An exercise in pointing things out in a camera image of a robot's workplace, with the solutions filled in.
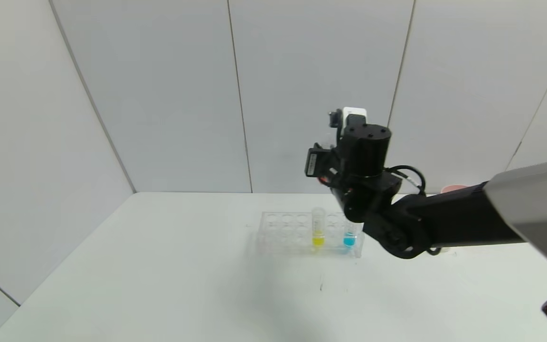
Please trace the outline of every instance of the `test tube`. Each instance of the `test tube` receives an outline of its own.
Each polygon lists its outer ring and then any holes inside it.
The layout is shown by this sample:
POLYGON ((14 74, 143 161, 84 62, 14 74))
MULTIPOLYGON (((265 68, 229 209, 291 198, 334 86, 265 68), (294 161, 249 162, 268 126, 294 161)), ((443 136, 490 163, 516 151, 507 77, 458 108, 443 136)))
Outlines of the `test tube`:
POLYGON ((326 212, 324 209, 312 209, 312 243, 317 247, 324 245, 325 217, 326 212))
POLYGON ((347 247, 354 247, 356 244, 356 236, 358 236, 358 223, 353 223, 349 220, 345 221, 345 234, 343 234, 343 244, 347 247))

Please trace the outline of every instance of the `pink object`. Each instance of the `pink object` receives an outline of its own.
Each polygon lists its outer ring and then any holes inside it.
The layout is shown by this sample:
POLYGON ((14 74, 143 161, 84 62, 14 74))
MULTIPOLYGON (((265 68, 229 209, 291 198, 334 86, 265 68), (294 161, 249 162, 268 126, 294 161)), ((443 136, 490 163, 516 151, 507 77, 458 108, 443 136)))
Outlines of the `pink object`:
POLYGON ((442 190, 440 190, 440 193, 455 191, 463 188, 467 188, 467 186, 461 184, 447 185, 442 190))

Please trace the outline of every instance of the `white table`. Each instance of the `white table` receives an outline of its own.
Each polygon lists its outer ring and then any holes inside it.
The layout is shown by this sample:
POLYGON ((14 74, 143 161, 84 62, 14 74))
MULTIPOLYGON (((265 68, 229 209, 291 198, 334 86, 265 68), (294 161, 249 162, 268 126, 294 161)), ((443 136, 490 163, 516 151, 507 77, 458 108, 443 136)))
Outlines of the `white table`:
POLYGON ((547 341, 547 260, 527 244, 401 260, 258 258, 263 211, 332 195, 138 193, 0 329, 0 342, 547 341))

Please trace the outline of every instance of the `yellow liquid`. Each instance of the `yellow liquid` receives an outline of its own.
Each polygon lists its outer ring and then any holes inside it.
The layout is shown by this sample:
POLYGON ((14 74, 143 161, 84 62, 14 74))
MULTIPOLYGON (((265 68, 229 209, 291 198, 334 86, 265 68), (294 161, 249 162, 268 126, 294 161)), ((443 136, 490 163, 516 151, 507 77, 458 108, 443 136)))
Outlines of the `yellow liquid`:
POLYGON ((312 243, 314 246, 324 245, 324 233, 320 231, 313 232, 312 243))

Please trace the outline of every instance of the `yellow liquid test tube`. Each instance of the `yellow liquid test tube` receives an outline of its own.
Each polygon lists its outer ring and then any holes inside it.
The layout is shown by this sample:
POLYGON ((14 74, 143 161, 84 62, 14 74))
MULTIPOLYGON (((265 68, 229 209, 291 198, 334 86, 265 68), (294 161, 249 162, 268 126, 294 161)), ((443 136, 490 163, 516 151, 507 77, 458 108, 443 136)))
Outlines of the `yellow liquid test tube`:
POLYGON ((313 246, 321 247, 324 245, 324 227, 326 212, 322 208, 312 209, 312 243, 313 246))

